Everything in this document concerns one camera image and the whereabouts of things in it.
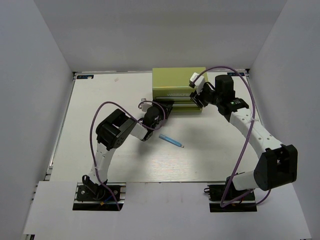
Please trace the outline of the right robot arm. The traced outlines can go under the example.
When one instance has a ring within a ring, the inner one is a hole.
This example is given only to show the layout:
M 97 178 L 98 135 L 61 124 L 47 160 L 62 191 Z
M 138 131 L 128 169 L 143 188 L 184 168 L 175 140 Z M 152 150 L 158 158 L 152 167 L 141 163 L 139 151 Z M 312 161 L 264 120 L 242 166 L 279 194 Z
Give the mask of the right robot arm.
M 258 163 L 254 170 L 236 174 L 225 188 L 226 195 L 236 200 L 244 190 L 259 188 L 268 191 L 297 179 L 298 151 L 293 145 L 284 145 L 272 136 L 253 111 L 241 98 L 236 97 L 234 81 L 229 75 L 218 75 L 212 85 L 205 78 L 193 73 L 189 84 L 195 88 L 191 100 L 200 108 L 214 105 L 226 120 L 236 127 L 254 149 Z

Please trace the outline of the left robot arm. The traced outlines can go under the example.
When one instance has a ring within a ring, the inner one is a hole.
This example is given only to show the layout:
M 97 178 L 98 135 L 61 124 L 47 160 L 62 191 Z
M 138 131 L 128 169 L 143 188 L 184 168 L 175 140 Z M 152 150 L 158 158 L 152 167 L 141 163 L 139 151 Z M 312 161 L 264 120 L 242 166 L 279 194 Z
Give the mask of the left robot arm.
M 95 130 L 97 148 L 94 151 L 93 127 L 99 111 L 107 104 L 112 104 L 117 109 L 97 125 Z M 112 101 L 106 101 L 98 107 L 90 126 L 89 135 L 93 164 L 89 174 L 82 176 L 82 183 L 90 196 L 96 200 L 105 196 L 108 171 L 115 150 L 130 135 L 142 142 L 147 141 L 154 131 L 163 126 L 173 110 L 173 105 L 172 100 L 160 102 L 142 100 L 138 108 L 144 112 L 144 116 L 140 119 L 136 119 L 123 107 Z

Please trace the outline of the blue utility knife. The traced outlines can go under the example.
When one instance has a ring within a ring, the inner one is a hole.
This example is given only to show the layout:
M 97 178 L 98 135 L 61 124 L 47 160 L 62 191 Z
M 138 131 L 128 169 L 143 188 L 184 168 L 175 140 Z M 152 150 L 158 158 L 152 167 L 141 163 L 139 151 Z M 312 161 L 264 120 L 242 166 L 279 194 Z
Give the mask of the blue utility knife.
M 185 147 L 185 146 L 182 145 L 180 142 L 178 142 L 178 141 L 176 141 L 176 140 L 174 140 L 174 139 L 172 139 L 172 138 L 170 138 L 170 137 L 168 137 L 168 136 L 166 136 L 166 135 L 164 135 L 164 134 L 160 134 L 158 137 L 159 137 L 160 139 L 162 139 L 162 140 L 164 140 L 164 141 L 172 144 L 172 145 L 177 146 L 177 147 L 180 147 L 180 148 L 184 148 L 184 147 Z

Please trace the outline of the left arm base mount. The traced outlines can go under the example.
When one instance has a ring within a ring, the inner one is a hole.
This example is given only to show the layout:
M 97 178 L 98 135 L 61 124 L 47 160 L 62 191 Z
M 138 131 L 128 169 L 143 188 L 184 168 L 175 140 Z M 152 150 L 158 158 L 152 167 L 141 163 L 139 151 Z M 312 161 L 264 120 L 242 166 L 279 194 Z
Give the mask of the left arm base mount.
M 98 194 L 98 197 L 94 195 L 82 184 L 77 183 L 73 211 L 96 211 L 96 212 L 117 212 L 122 209 L 125 203 L 126 197 L 126 184 L 125 183 L 110 183 L 107 186 L 112 190 L 118 206 L 112 197 L 111 193 L 102 188 L 102 193 Z

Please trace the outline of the green metal drawer box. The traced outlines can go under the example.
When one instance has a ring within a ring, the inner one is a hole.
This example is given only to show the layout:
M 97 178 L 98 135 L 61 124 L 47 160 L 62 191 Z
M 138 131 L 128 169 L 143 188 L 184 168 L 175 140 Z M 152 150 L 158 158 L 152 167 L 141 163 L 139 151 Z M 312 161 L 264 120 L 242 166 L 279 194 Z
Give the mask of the green metal drawer box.
M 201 112 L 190 98 L 196 89 L 189 86 L 205 67 L 169 67 L 152 69 L 152 98 L 159 103 L 173 103 L 174 112 Z

